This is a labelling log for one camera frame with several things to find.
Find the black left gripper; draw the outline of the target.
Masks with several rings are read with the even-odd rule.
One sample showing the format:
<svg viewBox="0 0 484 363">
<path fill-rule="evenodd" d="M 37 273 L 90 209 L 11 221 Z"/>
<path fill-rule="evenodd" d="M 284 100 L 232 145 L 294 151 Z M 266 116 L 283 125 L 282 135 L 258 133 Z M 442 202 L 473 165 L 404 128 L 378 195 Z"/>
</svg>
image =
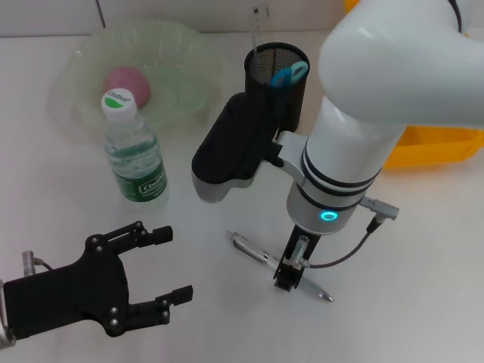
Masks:
<svg viewBox="0 0 484 363">
<path fill-rule="evenodd" d="M 190 302 L 188 285 L 154 300 L 131 304 L 123 264 L 117 254 L 134 248 L 168 243 L 171 226 L 149 232 L 137 221 L 85 242 L 74 263 L 52 271 L 9 281 L 4 285 L 8 326 L 17 339 L 78 321 L 99 323 L 110 337 L 131 330 L 166 325 L 170 307 Z"/>
</svg>

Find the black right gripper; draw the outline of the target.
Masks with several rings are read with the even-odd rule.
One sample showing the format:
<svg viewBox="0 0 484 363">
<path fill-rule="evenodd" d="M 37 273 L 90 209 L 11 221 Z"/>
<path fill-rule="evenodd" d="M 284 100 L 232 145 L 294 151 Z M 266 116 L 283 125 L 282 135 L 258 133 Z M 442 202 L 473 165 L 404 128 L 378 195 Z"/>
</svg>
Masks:
<svg viewBox="0 0 484 363">
<path fill-rule="evenodd" d="M 274 274 L 274 285 L 290 292 L 297 287 L 305 270 L 301 263 L 312 255 L 321 236 L 295 225 Z"/>
</svg>

